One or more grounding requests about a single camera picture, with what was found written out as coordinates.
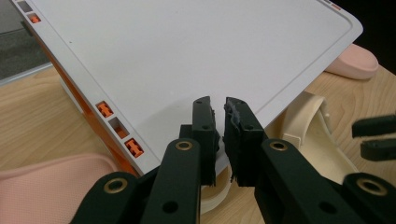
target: wood grain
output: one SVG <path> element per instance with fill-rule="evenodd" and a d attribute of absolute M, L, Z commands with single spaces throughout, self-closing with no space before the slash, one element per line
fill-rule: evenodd
<path fill-rule="evenodd" d="M 352 139 L 356 119 L 396 111 L 396 76 L 384 68 L 370 80 L 321 74 L 306 91 L 325 96 L 333 137 L 346 155 L 366 173 L 396 185 L 396 162 L 370 162 L 360 157 L 361 139 Z M 51 68 L 0 88 L 0 170 L 83 152 L 108 153 L 79 114 Z M 263 223 L 254 189 L 232 184 L 225 201 L 201 216 L 201 223 Z"/>

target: tabletop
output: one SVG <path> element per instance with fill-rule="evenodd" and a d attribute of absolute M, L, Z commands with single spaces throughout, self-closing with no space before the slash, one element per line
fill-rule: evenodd
<path fill-rule="evenodd" d="M 396 162 L 367 161 L 361 139 L 352 138 L 357 119 L 394 114 L 396 76 L 380 67 L 376 76 L 355 80 L 322 73 L 306 91 L 324 96 L 331 115 L 332 136 L 362 172 L 396 186 Z M 109 154 L 74 106 L 51 67 L 0 87 L 0 171 L 83 152 Z M 201 216 L 201 223 L 263 223 L 253 188 L 232 183 L 226 199 Z"/>

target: metal ring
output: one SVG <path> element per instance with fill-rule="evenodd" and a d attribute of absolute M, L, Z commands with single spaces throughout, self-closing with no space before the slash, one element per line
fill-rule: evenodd
<path fill-rule="evenodd" d="M 288 146 L 286 146 L 285 144 L 283 144 L 281 142 L 272 142 L 272 143 L 270 143 L 270 147 L 272 149 L 275 149 L 275 150 L 278 150 L 278 151 L 288 150 Z"/>
<path fill-rule="evenodd" d="M 118 177 L 107 181 L 104 186 L 106 193 L 114 194 L 123 191 L 128 185 L 128 181 L 124 178 Z"/>
<path fill-rule="evenodd" d="M 376 196 L 385 196 L 388 190 L 380 183 L 368 178 L 359 178 L 357 181 L 358 186 L 364 191 L 374 194 Z"/>
<path fill-rule="evenodd" d="M 178 143 L 176 143 L 176 148 L 178 150 L 183 150 L 183 151 L 189 150 L 192 148 L 192 143 L 188 142 L 188 141 L 178 142 Z"/>

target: gray floor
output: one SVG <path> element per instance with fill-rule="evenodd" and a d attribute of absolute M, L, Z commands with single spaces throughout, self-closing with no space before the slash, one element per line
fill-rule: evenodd
<path fill-rule="evenodd" d="M 0 79 L 12 77 L 50 60 L 25 29 L 0 34 Z"/>

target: pink object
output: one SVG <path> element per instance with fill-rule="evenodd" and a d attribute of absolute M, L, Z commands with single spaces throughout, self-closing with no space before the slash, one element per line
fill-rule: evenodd
<path fill-rule="evenodd" d="M 90 153 L 0 172 L 0 223 L 70 223 L 92 185 L 115 171 Z"/>
<path fill-rule="evenodd" d="M 351 44 L 327 68 L 326 72 L 342 77 L 367 79 L 376 74 L 378 60 L 372 52 Z"/>

